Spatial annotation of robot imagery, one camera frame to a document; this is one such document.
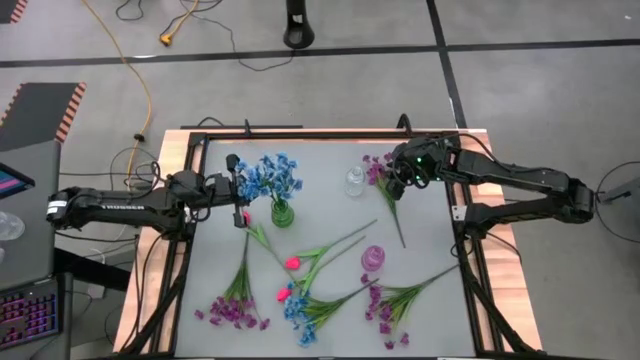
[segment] metal bracket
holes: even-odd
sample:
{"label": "metal bracket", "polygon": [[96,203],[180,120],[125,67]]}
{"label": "metal bracket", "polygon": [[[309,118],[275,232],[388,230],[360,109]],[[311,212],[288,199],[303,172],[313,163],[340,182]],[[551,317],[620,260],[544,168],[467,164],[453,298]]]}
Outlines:
{"label": "metal bracket", "polygon": [[467,207],[465,205],[451,207],[451,216],[453,216],[453,221],[464,221],[466,215]]}

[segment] rgb keyboard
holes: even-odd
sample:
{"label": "rgb keyboard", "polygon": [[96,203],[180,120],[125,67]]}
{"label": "rgb keyboard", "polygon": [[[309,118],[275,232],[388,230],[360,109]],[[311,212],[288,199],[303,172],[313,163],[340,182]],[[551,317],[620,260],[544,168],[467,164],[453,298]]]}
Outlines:
{"label": "rgb keyboard", "polygon": [[60,332],[55,279],[0,293],[0,351]]}

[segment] table leg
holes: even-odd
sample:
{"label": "table leg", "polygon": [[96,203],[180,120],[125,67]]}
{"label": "table leg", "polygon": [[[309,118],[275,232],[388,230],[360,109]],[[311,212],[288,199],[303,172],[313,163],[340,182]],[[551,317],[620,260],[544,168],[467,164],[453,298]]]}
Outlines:
{"label": "table leg", "polygon": [[54,274],[70,272],[74,278],[105,288],[127,291],[131,273],[114,266],[78,256],[62,249],[54,252]]}

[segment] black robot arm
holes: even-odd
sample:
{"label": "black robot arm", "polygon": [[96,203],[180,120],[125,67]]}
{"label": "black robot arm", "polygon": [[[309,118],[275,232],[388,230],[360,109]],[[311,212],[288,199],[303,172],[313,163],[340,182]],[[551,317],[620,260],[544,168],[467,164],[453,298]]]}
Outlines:
{"label": "black robot arm", "polygon": [[561,171],[504,164],[455,147],[446,139],[412,139],[398,145],[392,158],[387,190],[396,200],[402,197],[406,186],[424,188],[431,180],[469,185],[494,183],[546,195],[494,207],[482,203],[455,207],[454,221],[464,227],[466,234],[481,239],[496,224],[547,218],[581,224],[593,218],[593,191]]}
{"label": "black robot arm", "polygon": [[47,221],[56,229],[80,229],[90,222],[150,226],[166,239],[183,240],[185,209],[208,211],[211,207],[234,205],[234,224],[245,227],[240,208],[248,205],[237,195],[236,155],[227,157],[231,179],[214,174],[207,178],[193,171],[167,176],[165,186],[149,191],[104,191],[71,187],[49,197]]}

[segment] monitor screen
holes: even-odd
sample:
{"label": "monitor screen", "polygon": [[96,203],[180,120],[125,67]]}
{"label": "monitor screen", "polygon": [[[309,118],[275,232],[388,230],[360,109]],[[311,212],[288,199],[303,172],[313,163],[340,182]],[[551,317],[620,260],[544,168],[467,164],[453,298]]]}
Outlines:
{"label": "monitor screen", "polygon": [[0,163],[0,199],[35,186],[33,179]]}

